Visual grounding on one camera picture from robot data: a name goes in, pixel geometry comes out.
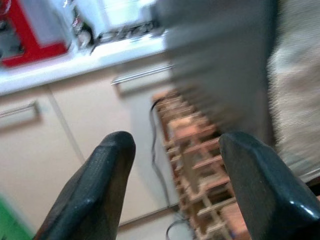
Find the white kitchen countertop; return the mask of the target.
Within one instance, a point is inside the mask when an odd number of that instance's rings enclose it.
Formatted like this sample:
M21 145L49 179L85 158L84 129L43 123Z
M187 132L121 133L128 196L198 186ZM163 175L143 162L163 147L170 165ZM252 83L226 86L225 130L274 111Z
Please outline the white kitchen countertop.
M166 34L145 35L13 68L0 67L0 97L165 53Z

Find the beige speckled cloth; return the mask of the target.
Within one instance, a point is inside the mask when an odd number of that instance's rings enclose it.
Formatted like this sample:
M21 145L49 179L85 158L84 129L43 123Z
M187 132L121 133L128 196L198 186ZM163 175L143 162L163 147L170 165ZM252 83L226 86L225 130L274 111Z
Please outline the beige speckled cloth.
M279 0L267 70L276 150L309 183L320 178L320 0Z

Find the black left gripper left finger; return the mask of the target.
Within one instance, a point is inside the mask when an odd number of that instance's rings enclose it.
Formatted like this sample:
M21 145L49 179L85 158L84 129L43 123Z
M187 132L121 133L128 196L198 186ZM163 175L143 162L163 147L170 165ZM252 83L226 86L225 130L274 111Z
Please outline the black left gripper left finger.
M135 155L129 132L108 134L64 185L34 240L116 240Z

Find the red kitchen appliance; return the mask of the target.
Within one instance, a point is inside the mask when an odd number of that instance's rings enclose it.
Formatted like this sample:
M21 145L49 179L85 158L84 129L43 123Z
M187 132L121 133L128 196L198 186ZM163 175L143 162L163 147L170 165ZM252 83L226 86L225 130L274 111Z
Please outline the red kitchen appliance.
M11 68L61 56L69 45L51 0L0 0L0 65Z

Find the black gas stove grate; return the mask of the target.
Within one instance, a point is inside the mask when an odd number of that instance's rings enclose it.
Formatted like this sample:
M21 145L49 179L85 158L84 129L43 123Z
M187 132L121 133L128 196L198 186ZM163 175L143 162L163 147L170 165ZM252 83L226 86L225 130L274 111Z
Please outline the black gas stove grate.
M120 27L101 32L96 38L96 42L99 44L105 44L138 38L149 34L152 36L159 36L164 31L164 27L157 20L151 20L135 24L122 25Z

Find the green object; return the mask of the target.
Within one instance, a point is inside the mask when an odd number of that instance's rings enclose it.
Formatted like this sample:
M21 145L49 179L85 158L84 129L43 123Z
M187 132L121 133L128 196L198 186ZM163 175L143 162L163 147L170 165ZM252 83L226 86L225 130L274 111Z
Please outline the green object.
M0 194L0 240L33 240L34 231L20 210Z

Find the wooden lattice rack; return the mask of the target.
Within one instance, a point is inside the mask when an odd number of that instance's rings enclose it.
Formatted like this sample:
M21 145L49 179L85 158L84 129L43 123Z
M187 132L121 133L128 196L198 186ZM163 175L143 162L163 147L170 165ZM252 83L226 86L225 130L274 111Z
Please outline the wooden lattice rack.
M182 220L195 240L252 240L220 153L217 126L174 90L155 94Z

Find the beige cabinet door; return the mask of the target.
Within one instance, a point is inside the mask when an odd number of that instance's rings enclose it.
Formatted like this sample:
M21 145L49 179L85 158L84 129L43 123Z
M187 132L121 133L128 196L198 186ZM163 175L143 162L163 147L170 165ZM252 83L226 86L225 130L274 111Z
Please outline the beige cabinet door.
M81 160L46 87L0 96L0 112L37 101L39 119L0 129L0 194L36 232Z

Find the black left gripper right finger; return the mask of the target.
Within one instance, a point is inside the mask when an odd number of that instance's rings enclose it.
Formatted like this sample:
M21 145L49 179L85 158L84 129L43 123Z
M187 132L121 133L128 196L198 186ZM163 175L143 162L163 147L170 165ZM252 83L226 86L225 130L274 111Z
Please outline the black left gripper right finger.
M320 200L270 146L234 131L219 148L252 240L320 240Z

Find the grey knitted garment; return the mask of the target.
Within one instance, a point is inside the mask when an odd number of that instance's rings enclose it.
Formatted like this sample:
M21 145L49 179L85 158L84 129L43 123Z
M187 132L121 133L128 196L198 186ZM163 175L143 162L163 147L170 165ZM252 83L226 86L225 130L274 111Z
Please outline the grey knitted garment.
M267 61L277 0L156 0L172 82L221 132L274 143Z

